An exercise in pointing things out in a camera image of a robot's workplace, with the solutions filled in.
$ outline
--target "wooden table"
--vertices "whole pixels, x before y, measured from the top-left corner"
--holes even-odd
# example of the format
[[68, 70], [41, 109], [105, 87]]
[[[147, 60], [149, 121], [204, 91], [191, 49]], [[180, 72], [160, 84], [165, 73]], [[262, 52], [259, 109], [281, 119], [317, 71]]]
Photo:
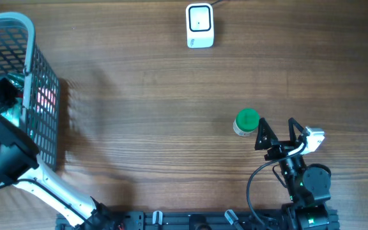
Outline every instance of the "wooden table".
[[[368, 1], [224, 2], [210, 49], [187, 48], [187, 4], [0, 5], [32, 19], [63, 80], [57, 173], [120, 210], [247, 210], [265, 152], [232, 125], [253, 107], [279, 139], [290, 117], [325, 130], [306, 162], [331, 168], [341, 228], [368, 229]], [[256, 208], [289, 201], [269, 168], [251, 194]], [[55, 216], [0, 190], [0, 229]]]

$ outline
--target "gray wire basket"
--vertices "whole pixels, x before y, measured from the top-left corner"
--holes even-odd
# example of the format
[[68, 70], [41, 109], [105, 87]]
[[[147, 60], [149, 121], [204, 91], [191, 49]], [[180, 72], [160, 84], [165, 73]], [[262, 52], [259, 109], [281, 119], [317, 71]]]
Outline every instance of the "gray wire basket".
[[60, 86], [35, 43], [32, 21], [21, 13], [0, 13], [0, 75], [23, 73], [24, 96], [19, 128], [38, 145], [40, 155], [56, 168]]

